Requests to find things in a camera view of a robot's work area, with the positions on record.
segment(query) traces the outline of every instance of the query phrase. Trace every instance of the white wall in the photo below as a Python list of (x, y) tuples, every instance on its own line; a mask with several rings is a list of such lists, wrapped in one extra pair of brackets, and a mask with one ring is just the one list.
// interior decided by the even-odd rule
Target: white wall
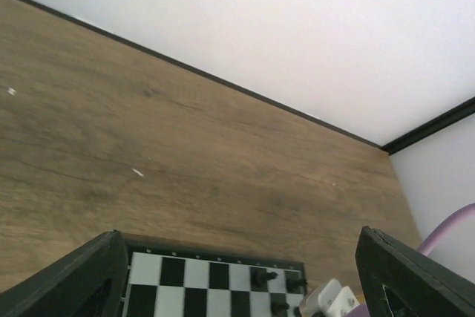
[(36, 0), (385, 144), (475, 93), (474, 0)]
[[(475, 202), (475, 115), (392, 156), (421, 236)], [(475, 283), (475, 216), (435, 248), (434, 260)]]

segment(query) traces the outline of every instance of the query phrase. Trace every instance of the white mark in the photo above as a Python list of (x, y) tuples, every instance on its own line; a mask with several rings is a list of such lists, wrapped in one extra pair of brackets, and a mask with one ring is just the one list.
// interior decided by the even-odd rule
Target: white mark
[(132, 169), (132, 171), (135, 172), (136, 174), (138, 174), (140, 177), (144, 176), (144, 174), (142, 172), (140, 172), (139, 170)]

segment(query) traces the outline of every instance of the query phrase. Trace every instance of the purple cable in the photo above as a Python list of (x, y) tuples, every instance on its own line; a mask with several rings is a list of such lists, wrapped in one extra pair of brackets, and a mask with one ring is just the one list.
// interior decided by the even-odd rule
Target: purple cable
[[(475, 203), (469, 204), (445, 218), (445, 220), (424, 239), (417, 251), (423, 255), (429, 255), (440, 240), (445, 237), (445, 235), (449, 233), (455, 225), (460, 223), (461, 220), (469, 215), (475, 215)], [(360, 304), (357, 308), (348, 313), (347, 317), (370, 317), (370, 311), (368, 311), (366, 304)]]

